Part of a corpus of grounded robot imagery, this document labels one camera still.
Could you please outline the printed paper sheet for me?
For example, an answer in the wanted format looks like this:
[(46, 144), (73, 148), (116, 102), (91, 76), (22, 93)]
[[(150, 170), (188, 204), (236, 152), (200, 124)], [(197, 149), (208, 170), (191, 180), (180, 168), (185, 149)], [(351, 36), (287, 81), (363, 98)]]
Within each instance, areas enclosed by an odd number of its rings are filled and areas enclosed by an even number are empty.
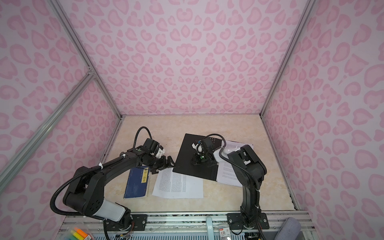
[(202, 199), (203, 179), (174, 173), (173, 169), (158, 173), (153, 196), (165, 199)]

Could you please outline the orange and black folder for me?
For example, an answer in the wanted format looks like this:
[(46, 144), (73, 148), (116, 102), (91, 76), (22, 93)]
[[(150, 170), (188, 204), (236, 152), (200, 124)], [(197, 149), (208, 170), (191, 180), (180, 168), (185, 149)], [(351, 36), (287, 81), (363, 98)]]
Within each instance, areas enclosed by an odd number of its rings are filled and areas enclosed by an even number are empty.
[(218, 163), (213, 156), (222, 146), (222, 140), (185, 134), (173, 172), (216, 181)]

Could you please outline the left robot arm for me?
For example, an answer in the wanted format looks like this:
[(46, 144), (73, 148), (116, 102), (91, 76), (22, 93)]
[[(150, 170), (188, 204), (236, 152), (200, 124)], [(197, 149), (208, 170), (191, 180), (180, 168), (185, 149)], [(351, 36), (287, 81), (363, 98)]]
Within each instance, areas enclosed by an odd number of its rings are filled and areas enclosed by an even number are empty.
[(154, 175), (173, 168), (172, 157), (152, 137), (143, 145), (133, 146), (119, 157), (95, 167), (80, 167), (63, 183), (50, 200), (51, 210), (62, 216), (85, 216), (103, 221), (104, 230), (131, 231), (134, 220), (131, 210), (105, 198), (105, 186), (114, 178), (137, 167), (148, 167)]

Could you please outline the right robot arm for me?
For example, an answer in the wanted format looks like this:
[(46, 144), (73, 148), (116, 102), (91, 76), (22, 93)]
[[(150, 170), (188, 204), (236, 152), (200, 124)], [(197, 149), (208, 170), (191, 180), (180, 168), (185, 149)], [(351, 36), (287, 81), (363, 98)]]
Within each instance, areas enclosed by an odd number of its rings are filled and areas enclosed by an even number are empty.
[(235, 176), (243, 188), (243, 201), (240, 207), (241, 223), (246, 228), (262, 230), (262, 210), (260, 207), (260, 188), (267, 174), (267, 168), (249, 145), (226, 151), (227, 141), (222, 135), (209, 134), (192, 144), (195, 150), (191, 163), (195, 166), (212, 166), (219, 158), (231, 164)]

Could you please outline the blue book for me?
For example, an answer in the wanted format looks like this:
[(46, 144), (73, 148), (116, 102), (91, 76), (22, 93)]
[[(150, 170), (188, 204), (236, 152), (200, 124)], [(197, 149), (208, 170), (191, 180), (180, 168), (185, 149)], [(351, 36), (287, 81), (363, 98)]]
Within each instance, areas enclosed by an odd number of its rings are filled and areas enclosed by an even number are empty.
[(147, 195), (149, 168), (138, 167), (130, 170), (124, 199), (143, 198)]

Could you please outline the small red label bag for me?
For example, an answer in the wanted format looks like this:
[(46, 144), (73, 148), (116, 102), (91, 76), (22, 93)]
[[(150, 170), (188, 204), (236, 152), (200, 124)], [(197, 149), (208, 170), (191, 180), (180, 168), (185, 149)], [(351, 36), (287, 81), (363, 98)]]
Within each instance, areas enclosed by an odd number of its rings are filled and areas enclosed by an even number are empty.
[(228, 224), (218, 225), (220, 240), (231, 240), (231, 230)]

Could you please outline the grey cloth roll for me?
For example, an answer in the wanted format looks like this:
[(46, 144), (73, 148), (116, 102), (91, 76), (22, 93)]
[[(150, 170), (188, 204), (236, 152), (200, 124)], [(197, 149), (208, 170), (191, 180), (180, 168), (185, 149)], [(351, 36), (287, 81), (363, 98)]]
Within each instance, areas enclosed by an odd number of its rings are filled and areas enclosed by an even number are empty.
[(297, 219), (289, 217), (283, 223), (274, 240), (295, 240), (299, 236), (301, 229), (301, 223)]

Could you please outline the highlighter marker pack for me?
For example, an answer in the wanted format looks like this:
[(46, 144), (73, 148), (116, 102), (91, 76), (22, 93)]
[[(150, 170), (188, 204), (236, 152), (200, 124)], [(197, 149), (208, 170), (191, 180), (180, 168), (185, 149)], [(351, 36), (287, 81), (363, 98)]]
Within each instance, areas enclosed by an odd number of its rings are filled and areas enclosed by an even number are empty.
[(91, 232), (85, 227), (68, 228), (65, 235), (66, 240), (94, 240)]

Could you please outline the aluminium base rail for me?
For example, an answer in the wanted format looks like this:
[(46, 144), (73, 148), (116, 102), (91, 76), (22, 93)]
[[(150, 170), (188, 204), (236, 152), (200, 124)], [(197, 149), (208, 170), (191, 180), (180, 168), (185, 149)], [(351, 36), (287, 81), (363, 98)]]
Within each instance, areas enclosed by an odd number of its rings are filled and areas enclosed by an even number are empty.
[(318, 240), (314, 223), (306, 211), (267, 211), (262, 232), (256, 227), (240, 226), (238, 212), (138, 212), (133, 214), (134, 229), (131, 231), (104, 230), (101, 220), (89, 217), (66, 217), (57, 240), (65, 240), (68, 228), (85, 227), (94, 240), (207, 240), (206, 218), (213, 219), (215, 240), (220, 240), (218, 225), (228, 224), (232, 240), (273, 240), (287, 218), (297, 219), (302, 229), (296, 240)]

